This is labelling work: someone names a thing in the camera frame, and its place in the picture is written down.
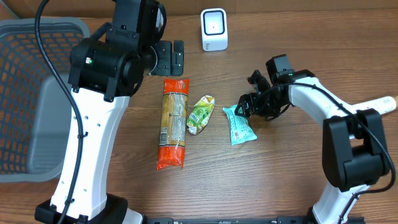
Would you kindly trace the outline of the orange noodle packet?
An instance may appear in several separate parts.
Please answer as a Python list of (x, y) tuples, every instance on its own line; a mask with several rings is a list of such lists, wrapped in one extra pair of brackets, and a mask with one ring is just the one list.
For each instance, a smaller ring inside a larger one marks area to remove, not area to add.
[(157, 169), (183, 167), (189, 80), (164, 80)]

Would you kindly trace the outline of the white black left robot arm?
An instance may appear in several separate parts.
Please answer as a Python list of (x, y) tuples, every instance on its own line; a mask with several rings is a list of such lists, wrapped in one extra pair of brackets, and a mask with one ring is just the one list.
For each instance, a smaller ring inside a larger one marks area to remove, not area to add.
[(118, 0), (112, 22), (72, 49), (68, 81), (59, 81), (72, 106), (65, 158), (52, 198), (35, 209), (37, 221), (147, 222), (106, 184), (118, 126), (144, 76), (183, 73), (184, 44), (162, 40), (166, 24), (160, 2)]

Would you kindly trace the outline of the teal snack packet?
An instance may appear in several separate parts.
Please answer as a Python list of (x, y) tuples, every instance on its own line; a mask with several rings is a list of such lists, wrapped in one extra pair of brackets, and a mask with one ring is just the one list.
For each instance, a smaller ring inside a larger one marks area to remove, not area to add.
[(223, 108), (229, 123), (232, 146), (257, 139), (256, 134), (249, 126), (248, 120), (245, 117), (235, 115), (236, 108), (237, 105)]

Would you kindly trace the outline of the white tube with gold cap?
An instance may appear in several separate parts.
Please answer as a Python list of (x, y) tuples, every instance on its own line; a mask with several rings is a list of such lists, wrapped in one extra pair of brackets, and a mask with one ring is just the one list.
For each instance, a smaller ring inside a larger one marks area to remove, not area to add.
[(375, 100), (355, 104), (353, 107), (355, 110), (374, 109), (379, 114), (386, 114), (397, 109), (397, 102), (392, 96), (384, 96)]

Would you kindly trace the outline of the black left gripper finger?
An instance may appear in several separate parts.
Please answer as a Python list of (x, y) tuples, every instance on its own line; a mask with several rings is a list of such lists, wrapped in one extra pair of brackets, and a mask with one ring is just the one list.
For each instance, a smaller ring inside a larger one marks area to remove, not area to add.
[(182, 76), (184, 68), (184, 61), (180, 58), (175, 58), (172, 64), (171, 76)]
[(184, 41), (174, 40), (173, 45), (173, 59), (183, 59), (184, 58)]

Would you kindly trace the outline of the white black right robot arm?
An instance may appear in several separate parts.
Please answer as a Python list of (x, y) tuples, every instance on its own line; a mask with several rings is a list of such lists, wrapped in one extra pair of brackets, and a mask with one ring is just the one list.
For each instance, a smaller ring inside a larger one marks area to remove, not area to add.
[(385, 192), (394, 185), (396, 168), (376, 107), (345, 103), (309, 70), (275, 72), (268, 80), (255, 70), (248, 82), (255, 92), (240, 97), (235, 115), (254, 114), (271, 121), (296, 106), (322, 126), (322, 167), (328, 183), (305, 223), (347, 223), (361, 195)]

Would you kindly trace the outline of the green yellow snack packet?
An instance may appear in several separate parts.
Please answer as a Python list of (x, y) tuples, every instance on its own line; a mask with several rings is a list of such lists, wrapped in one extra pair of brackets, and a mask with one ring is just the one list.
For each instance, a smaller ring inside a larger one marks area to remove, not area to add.
[(203, 96), (193, 107), (187, 119), (187, 129), (190, 134), (197, 135), (208, 124), (215, 108), (215, 98), (210, 95)]

